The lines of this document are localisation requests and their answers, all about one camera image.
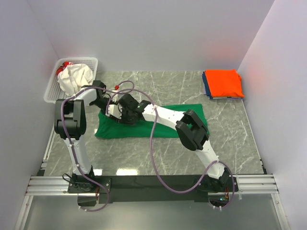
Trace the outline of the green t shirt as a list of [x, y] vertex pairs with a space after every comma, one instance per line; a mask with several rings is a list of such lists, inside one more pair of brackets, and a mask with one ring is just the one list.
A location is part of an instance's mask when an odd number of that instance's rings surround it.
[[[176, 105], [164, 105], [163, 108], [185, 112], [188, 109], [192, 109], [196, 112], [202, 122], [207, 126], [207, 120], [203, 112], [202, 105], [199, 104], [176, 104]], [[134, 125], [118, 123], [115, 120], [103, 115], [98, 114], [99, 126], [95, 133], [97, 138], [113, 139], [113, 138], [148, 138], [150, 137], [153, 122], [147, 122], [139, 120]], [[175, 130], [162, 124], [155, 126], [154, 138], [178, 138], [178, 134]]]

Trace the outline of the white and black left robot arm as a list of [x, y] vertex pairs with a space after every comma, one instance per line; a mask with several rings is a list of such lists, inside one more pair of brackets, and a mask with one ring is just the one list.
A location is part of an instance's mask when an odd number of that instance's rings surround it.
[[108, 90], [101, 81], [95, 80], [93, 85], [82, 86], [81, 89], [66, 99], [56, 100], [54, 130], [66, 144], [72, 161], [73, 173], [70, 186], [82, 192], [109, 194], [107, 183], [102, 185], [96, 180], [93, 166], [86, 153], [84, 134], [86, 132], [85, 108], [95, 105], [108, 112], [109, 104], [118, 96], [119, 85]]

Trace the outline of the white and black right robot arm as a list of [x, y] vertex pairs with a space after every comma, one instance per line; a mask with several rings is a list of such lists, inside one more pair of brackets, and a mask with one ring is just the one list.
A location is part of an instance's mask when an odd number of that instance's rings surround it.
[[[185, 112], [166, 109], [154, 104], [154, 102], [143, 100], [136, 101], [130, 94], [126, 93], [117, 101], [120, 106], [119, 112], [121, 118], [132, 124], [138, 120], [153, 122], [153, 128], [150, 133], [150, 154], [153, 168], [158, 180], [169, 191], [176, 194], [186, 194], [196, 189], [197, 186], [203, 184], [205, 177], [209, 178], [209, 187], [214, 192], [223, 192], [227, 187], [227, 181], [234, 182], [233, 174], [225, 163], [219, 160], [214, 152], [208, 134], [208, 128], [203, 121], [198, 117], [196, 112], [188, 109]], [[157, 124], [164, 125], [175, 130], [181, 141], [181, 144], [197, 154], [200, 161], [206, 167], [205, 172], [193, 187], [177, 191], [169, 187], [159, 175], [153, 157], [153, 137]]]

